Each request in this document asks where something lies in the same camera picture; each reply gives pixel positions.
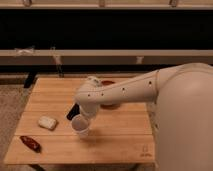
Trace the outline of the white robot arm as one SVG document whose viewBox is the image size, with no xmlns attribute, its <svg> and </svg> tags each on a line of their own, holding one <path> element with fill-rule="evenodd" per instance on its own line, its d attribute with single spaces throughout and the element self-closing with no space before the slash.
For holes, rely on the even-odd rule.
<svg viewBox="0 0 213 171">
<path fill-rule="evenodd" d="M 74 99 L 88 118 L 102 104 L 153 102 L 156 171 L 213 171 L 213 66 L 188 63 L 108 86 L 89 77 Z"/>
</svg>

